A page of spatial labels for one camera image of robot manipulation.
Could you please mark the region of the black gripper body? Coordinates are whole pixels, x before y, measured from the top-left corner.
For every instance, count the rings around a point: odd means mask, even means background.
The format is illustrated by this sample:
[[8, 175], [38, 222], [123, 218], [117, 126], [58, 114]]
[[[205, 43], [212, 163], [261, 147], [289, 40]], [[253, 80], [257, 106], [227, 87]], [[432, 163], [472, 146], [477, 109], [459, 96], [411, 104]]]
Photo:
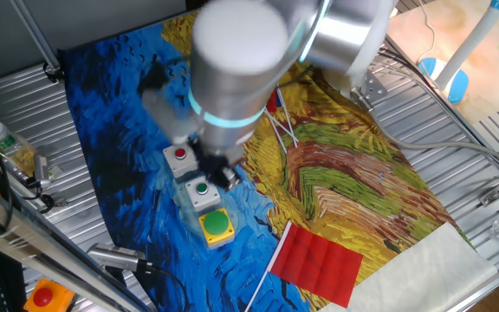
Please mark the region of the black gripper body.
[[198, 161], [199, 170], [210, 179], [212, 179], [212, 173], [215, 171], [223, 171], [226, 175], [226, 168], [232, 168], [230, 162], [224, 155], [214, 155], [210, 152], [206, 152], [199, 140], [191, 141], [191, 149]]

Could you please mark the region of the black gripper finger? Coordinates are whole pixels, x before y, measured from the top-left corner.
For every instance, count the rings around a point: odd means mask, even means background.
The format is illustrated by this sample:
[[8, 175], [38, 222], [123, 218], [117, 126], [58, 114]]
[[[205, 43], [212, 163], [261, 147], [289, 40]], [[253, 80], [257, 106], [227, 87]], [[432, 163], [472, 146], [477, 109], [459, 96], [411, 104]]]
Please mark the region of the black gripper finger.
[[228, 188], [233, 189], [235, 188], [241, 181], [241, 178], [237, 171], [233, 168], [227, 167], [226, 168], [226, 178], [228, 182]]
[[212, 183], [217, 188], [222, 188], [224, 190], [230, 189], [230, 181], [223, 171], [215, 171], [214, 173], [212, 173]]

